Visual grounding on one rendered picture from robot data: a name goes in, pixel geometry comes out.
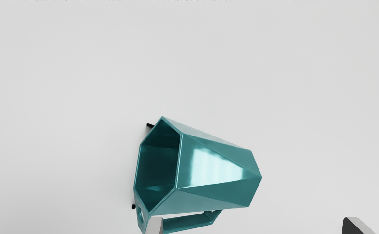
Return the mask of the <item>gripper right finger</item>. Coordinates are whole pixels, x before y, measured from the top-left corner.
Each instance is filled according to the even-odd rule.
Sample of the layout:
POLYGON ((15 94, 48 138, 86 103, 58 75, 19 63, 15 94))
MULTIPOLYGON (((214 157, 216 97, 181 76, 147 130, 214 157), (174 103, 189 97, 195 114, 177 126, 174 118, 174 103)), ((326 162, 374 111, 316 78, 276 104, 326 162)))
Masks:
POLYGON ((342 223, 342 234, 375 234, 361 219, 345 217, 342 223))

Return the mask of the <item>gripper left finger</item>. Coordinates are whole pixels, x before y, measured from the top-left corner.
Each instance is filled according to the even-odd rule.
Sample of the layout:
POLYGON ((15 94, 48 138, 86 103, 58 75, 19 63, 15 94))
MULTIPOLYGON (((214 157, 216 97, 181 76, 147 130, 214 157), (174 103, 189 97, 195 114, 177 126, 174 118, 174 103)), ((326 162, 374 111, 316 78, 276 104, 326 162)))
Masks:
POLYGON ((164 219, 151 217, 147 223, 146 234, 164 234, 164 219))

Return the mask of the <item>teal faceted mug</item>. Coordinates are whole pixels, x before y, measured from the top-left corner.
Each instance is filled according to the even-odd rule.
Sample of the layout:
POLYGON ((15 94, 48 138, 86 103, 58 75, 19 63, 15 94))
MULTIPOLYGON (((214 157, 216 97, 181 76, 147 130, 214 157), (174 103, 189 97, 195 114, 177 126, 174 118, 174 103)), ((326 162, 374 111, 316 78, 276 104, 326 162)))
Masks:
POLYGON ((262 175, 252 151, 161 117, 139 146, 133 195, 142 234, 154 216, 163 234, 212 225, 222 210, 250 206, 262 175))

